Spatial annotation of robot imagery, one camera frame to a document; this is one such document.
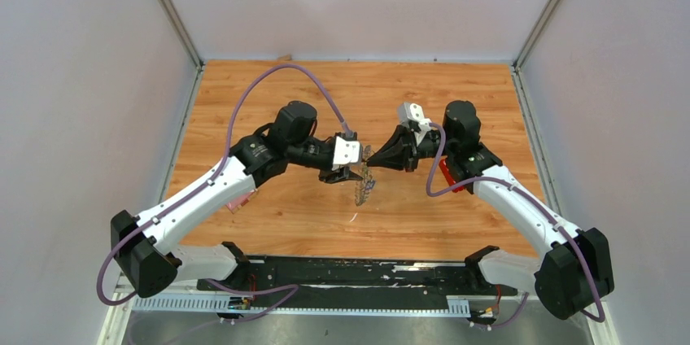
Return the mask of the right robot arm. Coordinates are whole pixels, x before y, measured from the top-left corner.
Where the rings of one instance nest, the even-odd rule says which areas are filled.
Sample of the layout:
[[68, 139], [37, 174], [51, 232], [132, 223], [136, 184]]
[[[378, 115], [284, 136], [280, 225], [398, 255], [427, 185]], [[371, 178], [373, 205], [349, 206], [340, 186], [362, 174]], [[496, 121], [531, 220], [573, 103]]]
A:
[[607, 237], [585, 230], [558, 215], [525, 188], [480, 139], [481, 121], [469, 101], [452, 101], [440, 124], [421, 106], [404, 103], [391, 138], [367, 160], [370, 167], [412, 172], [421, 159], [432, 159], [426, 193], [439, 197], [455, 191], [475, 194], [490, 204], [530, 243], [529, 258], [489, 246], [465, 258], [465, 283], [475, 294], [495, 285], [536, 295], [556, 318], [581, 312], [605, 321], [603, 297], [614, 290]]

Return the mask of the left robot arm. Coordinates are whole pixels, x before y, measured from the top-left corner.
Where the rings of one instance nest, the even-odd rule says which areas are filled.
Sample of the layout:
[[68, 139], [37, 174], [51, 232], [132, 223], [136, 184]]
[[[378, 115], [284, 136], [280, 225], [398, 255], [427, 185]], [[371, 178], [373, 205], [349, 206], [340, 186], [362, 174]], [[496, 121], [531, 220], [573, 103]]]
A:
[[132, 215], [123, 210], [110, 222], [113, 258], [134, 288], [149, 298], [174, 282], [211, 278], [241, 290], [249, 268], [233, 244], [182, 246], [181, 240], [221, 207], [243, 201], [266, 181], [294, 164], [316, 169], [327, 184], [359, 181], [351, 170], [362, 160], [355, 133], [315, 137], [317, 111], [300, 101], [282, 107], [272, 123], [239, 139], [199, 179], [170, 199]]

